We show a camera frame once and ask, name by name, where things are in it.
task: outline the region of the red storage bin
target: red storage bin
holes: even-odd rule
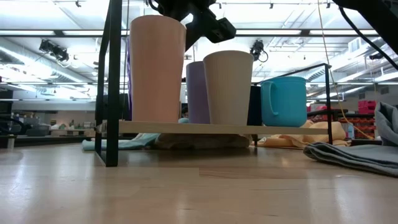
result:
[[[358,108],[358,113],[359,114],[374,114],[374,108]]]
[[[376,101],[374,100],[362,100],[358,102],[358,109],[360,108],[369,108],[375,109],[376,108]]]

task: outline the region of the person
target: person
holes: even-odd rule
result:
[[[188,107],[184,106],[181,110],[181,117],[188,118]]]

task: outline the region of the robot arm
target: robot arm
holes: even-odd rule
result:
[[[188,50],[202,36],[207,37],[212,43],[219,43],[233,39],[236,35],[235,27],[226,18],[217,20],[216,15],[209,10],[209,6],[214,4],[215,0],[154,1],[158,3],[157,7],[154,6],[152,0],[148,0],[148,3],[163,16],[181,21],[190,13],[193,15],[193,21],[186,25],[185,50]]]

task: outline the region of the black metal frame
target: black metal frame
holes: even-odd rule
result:
[[[99,50],[98,87],[95,108],[96,125],[103,122],[105,56],[109,44],[108,120],[106,125],[106,152],[102,151],[102,134],[95,134],[95,152],[106,167],[118,166],[119,140],[119,82],[121,53],[121,24],[123,0],[110,0],[104,33]]]
[[[331,116],[333,114],[333,111],[331,110],[331,106],[330,106],[330,83],[329,83],[329,69],[331,68],[330,65],[328,65],[327,63],[321,63],[318,65],[314,65],[311,67],[307,67],[307,68],[303,68],[294,72],[289,72],[286,73],[284,75],[281,75],[279,77],[286,77],[289,75],[294,75],[300,72],[305,72],[314,68],[319,68],[319,67],[324,67],[325,68],[325,85],[326,85],[326,114],[328,116],[328,135],[329,135],[329,144],[333,144],[333,136],[331,133]]]

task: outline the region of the wooden table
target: wooden table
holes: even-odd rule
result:
[[[299,150],[0,151],[2,223],[397,223],[398,180]]]

